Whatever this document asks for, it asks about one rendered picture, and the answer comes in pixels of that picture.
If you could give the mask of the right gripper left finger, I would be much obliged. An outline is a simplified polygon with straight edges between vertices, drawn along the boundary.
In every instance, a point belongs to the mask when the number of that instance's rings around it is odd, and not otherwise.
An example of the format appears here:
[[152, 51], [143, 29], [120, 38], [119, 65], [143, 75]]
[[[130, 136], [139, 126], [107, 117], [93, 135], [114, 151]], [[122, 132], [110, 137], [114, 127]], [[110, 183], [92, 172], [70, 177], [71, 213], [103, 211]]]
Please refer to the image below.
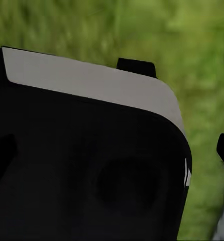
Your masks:
[[11, 164], [18, 148], [13, 134], [0, 137], [0, 180]]

